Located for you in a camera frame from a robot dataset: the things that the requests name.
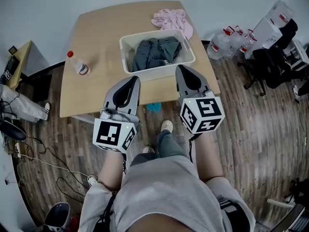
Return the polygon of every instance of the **wooden floor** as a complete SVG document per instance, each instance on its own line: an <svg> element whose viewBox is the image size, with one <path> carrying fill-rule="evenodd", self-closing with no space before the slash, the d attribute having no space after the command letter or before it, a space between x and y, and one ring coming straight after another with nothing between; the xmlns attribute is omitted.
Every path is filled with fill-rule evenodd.
<svg viewBox="0 0 309 232"><path fill-rule="evenodd" d="M249 76L243 67L237 67L238 60L211 61L226 116L212 134L213 144L220 152L225 177L240 192L256 220L273 227L286 210L267 204L266 199L283 201L292 179L308 177L309 155L304 132L308 127L308 101L301 101L299 105L294 101L291 83L282 84L275 90L266 88L267 95L264 97L259 96L257 84L245 90L243 84L249 81ZM72 171L97 175L104 162L104 151L92 145L93 126L73 118L59 118L62 72L63 67L50 71L50 119L37 124L24 121L23 125L28 136L40 138L51 151L65 160ZM27 85L23 85L20 91L31 94ZM149 112L144 106L139 108L142 126L128 153L129 162L145 145L155 147L156 135L165 119L172 120L173 135L187 151L190 135L180 123L178 103L173 101L162 105L159 113ZM41 145L31 139L27 139L27 143L33 146L36 157L64 167L49 152L39 154L43 151ZM19 167L20 175L27 182L23 191L39 223L43 222L49 208L61 201L68 202L74 213L80 213L82 204L62 194L56 186L57 178L63 177L74 190L86 193L87 190L68 172L37 160L30 162L25 159L24 162ZM80 174L76 177L88 186L86 177ZM59 186L75 199L83 200L83 196L74 193L61 180Z"/></svg>

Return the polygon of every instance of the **wall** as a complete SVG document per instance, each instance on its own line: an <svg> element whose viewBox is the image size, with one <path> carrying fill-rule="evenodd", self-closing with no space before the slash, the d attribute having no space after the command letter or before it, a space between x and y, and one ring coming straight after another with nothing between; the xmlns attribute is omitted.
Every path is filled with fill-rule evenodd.
<svg viewBox="0 0 309 232"><path fill-rule="evenodd" d="M0 134L0 223L8 232L29 232L35 224L16 183L12 158L3 148Z"/></svg>
<svg viewBox="0 0 309 232"><path fill-rule="evenodd" d="M48 64L54 65L65 60L80 14L135 1L147 0L0 0L1 44L9 49L13 44L20 47L33 40ZM277 0L180 1L201 39L209 40L216 30L228 25L254 28ZM309 0L283 1L295 10L294 19L299 26L297 37L303 43L309 42Z"/></svg>

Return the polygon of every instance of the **pink cloth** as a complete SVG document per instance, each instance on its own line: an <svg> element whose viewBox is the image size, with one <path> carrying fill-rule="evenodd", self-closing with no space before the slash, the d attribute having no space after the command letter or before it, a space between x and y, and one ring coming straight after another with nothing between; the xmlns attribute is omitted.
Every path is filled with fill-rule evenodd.
<svg viewBox="0 0 309 232"><path fill-rule="evenodd" d="M193 34L193 28L185 19L184 10L160 10L159 13L154 13L152 24L165 29L180 29L187 39L190 39Z"/></svg>

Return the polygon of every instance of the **white plastic basket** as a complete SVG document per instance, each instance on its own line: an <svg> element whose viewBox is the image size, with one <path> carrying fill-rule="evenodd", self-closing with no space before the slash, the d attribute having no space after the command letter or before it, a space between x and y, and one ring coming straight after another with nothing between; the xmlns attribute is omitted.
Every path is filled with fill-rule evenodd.
<svg viewBox="0 0 309 232"><path fill-rule="evenodd" d="M133 70L133 58L135 57L136 49L141 41L148 40L150 38L163 39L169 36L174 36L182 45L178 56L172 63L166 62L166 65L164 66L131 72ZM141 81L148 81L175 75L177 65L183 64L190 66L196 59L189 42L179 29L158 30L132 34L122 37L119 42L124 71L130 75L138 76Z"/></svg>

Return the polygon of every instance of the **gray shirt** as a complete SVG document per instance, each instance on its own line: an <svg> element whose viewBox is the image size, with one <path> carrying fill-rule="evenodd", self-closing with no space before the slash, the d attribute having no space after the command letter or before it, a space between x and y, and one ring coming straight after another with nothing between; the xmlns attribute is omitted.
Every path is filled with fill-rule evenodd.
<svg viewBox="0 0 309 232"><path fill-rule="evenodd" d="M84 200L79 232L92 232L112 193L94 184ZM190 160L183 156L159 158L129 168L112 211L111 232L125 232L141 217L159 213L182 222L196 232L224 232L219 198L237 202L246 213L251 231L255 220L238 192L222 177L199 180Z"/></svg>

